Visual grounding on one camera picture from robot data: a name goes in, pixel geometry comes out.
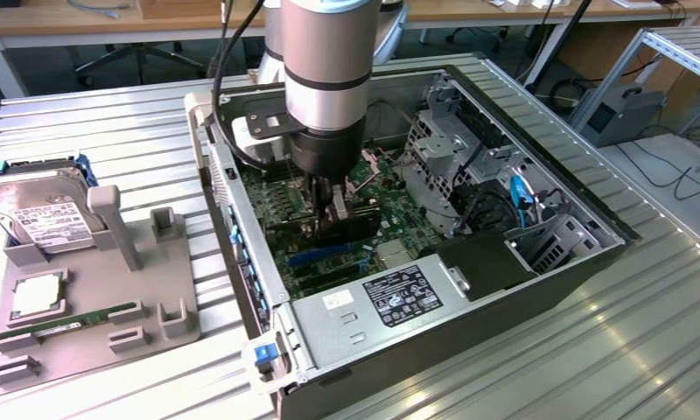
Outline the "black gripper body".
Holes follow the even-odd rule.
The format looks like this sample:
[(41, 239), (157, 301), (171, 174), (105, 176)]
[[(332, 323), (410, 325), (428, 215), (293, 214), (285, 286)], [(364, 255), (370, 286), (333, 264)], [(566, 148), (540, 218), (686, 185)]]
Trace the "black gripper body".
[(304, 129), (291, 135), (291, 156), (296, 166), (315, 177), (340, 182), (360, 161), (366, 122), (346, 129)]

